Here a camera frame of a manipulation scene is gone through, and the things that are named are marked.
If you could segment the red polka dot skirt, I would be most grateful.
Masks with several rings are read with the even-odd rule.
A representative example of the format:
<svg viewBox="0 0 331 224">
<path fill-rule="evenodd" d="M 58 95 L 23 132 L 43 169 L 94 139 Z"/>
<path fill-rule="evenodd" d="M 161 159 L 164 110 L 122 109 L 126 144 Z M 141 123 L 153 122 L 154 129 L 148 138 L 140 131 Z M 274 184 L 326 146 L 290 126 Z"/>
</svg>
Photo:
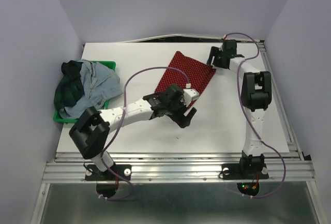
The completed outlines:
<svg viewBox="0 0 331 224">
<path fill-rule="evenodd" d="M 216 69 L 212 66 L 187 57 L 180 51 L 175 52 L 168 66 L 184 72 L 188 76 L 191 87 L 196 89 L 200 95 L 202 95 L 203 91 L 216 73 Z M 162 75 L 161 80 L 155 89 L 155 93 L 164 92 L 166 88 L 173 83 L 181 88 L 185 88 L 187 80 L 180 72 L 173 69 L 167 69 Z"/>
</svg>

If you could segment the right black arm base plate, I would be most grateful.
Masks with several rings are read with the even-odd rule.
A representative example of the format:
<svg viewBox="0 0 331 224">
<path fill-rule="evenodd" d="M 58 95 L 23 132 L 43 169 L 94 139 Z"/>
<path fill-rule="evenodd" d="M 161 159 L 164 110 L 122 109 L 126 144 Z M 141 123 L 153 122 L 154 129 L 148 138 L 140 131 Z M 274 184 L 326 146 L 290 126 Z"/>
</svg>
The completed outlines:
<svg viewBox="0 0 331 224">
<path fill-rule="evenodd" d="M 239 163 L 224 163 L 218 177 L 223 180 L 252 180 L 269 179 L 268 173 L 262 172 L 263 168 L 252 167 L 243 168 Z"/>
</svg>

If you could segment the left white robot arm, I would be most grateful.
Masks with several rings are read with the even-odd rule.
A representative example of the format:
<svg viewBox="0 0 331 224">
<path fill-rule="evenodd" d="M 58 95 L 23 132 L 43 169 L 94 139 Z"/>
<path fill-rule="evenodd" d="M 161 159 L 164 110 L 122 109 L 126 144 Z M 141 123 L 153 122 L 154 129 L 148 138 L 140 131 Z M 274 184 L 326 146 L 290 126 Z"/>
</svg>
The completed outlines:
<svg viewBox="0 0 331 224">
<path fill-rule="evenodd" d="M 90 160 L 105 180 L 115 174 L 115 162 L 107 152 L 106 140 L 112 132 L 141 121 L 168 116 L 180 128 L 190 125 L 196 109 L 189 106 L 199 99 L 196 89 L 182 89 L 172 84 L 163 92 L 146 95 L 139 100 L 114 109 L 96 110 L 89 107 L 69 131 L 69 136 L 85 160 Z"/>
</svg>

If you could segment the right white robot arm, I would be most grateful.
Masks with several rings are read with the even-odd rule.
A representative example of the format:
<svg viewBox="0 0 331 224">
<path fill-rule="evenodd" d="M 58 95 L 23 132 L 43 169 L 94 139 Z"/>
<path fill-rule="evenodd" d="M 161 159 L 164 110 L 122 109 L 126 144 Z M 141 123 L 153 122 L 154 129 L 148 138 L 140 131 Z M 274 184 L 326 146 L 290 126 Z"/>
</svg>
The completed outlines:
<svg viewBox="0 0 331 224">
<path fill-rule="evenodd" d="M 222 166 L 220 177 L 224 180 L 250 179 L 267 176 L 262 149 L 262 127 L 264 115 L 272 101 L 271 73 L 261 71 L 237 54 L 236 40 L 225 40 L 221 47 L 211 47 L 208 60 L 210 66 L 228 69 L 236 73 L 240 107 L 246 119 L 246 137 L 238 163 Z"/>
</svg>

